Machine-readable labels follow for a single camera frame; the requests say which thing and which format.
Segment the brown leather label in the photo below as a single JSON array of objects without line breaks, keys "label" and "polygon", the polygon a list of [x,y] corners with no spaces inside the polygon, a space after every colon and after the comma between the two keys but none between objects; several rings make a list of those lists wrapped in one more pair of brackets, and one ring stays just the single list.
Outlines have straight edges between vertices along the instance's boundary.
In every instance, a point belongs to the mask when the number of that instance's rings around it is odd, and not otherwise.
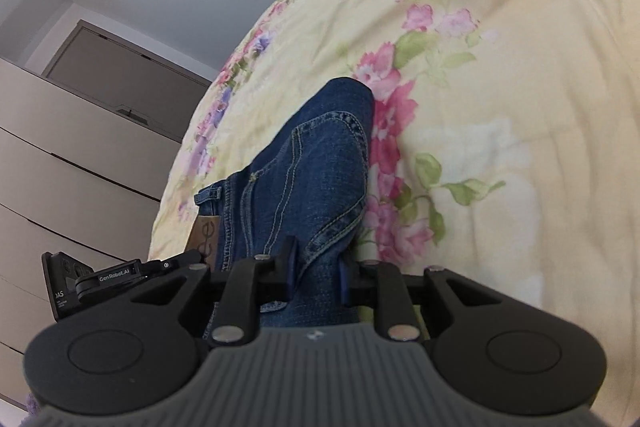
[{"label": "brown leather label", "polygon": [[211,270],[216,269],[220,216],[198,216],[193,223],[186,250],[198,250]]}]

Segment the bedsheet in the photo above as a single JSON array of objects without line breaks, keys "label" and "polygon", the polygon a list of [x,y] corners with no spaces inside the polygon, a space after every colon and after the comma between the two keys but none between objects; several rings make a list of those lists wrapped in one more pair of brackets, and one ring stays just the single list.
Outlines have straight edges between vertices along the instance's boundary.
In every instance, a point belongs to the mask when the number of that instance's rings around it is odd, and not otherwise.
[{"label": "bedsheet", "polygon": [[594,411],[640,416],[639,0],[276,0],[193,115],[152,234],[329,79],[372,89],[361,258],[442,264],[603,344]]}]

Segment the gray ribbed panel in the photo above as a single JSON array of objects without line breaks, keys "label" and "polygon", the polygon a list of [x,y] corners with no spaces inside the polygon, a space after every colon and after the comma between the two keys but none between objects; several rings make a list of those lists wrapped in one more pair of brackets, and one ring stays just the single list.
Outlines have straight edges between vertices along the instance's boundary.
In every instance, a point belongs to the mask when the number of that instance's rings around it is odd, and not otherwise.
[{"label": "gray ribbed panel", "polygon": [[249,346],[217,349],[190,383],[148,409],[77,417],[51,408],[29,427],[604,427],[586,407],[511,417],[461,397],[417,344],[381,339],[371,325],[264,328]]}]

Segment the yellow floral fabric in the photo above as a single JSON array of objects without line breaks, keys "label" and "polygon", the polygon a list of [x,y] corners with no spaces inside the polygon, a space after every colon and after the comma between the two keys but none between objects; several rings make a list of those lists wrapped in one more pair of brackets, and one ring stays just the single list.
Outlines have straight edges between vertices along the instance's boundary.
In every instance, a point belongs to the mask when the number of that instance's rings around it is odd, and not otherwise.
[{"label": "yellow floral fabric", "polygon": [[639,417],[639,0],[276,0],[193,115],[150,259],[336,76],[376,99],[359,255],[576,322],[607,353],[594,411]]}]

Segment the folded blue jeans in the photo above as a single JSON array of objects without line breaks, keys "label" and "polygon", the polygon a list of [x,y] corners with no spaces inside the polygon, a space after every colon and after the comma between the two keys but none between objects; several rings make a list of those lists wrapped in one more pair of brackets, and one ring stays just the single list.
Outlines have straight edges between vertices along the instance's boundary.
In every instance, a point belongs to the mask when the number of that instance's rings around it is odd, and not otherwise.
[{"label": "folded blue jeans", "polygon": [[293,298],[262,306],[262,326],[357,322],[340,303],[338,258],[364,215],[373,106],[364,84],[330,80],[250,165],[194,197],[199,215],[220,216],[216,270],[297,238]]}]

